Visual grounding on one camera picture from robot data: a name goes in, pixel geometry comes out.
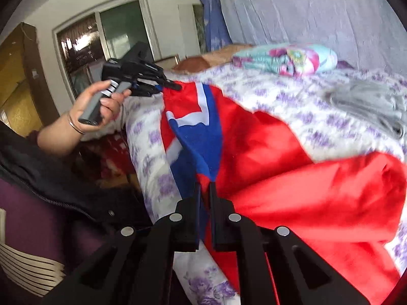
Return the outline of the person left forearm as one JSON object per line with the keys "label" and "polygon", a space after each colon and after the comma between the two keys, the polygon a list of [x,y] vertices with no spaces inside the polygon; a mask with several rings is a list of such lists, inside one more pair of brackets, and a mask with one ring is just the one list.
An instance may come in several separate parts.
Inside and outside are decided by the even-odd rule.
{"label": "person left forearm", "polygon": [[62,158],[74,151],[83,135],[67,112],[38,133],[37,145],[46,153]]}

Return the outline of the person left hand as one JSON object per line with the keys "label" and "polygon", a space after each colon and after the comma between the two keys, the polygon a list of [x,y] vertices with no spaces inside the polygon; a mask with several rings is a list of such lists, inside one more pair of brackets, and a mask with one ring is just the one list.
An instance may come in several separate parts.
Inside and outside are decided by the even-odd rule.
{"label": "person left hand", "polygon": [[97,131],[115,119],[121,111],[123,101],[131,91],[113,91],[108,96],[111,81],[93,83],[85,89],[69,111],[73,123],[85,134]]}

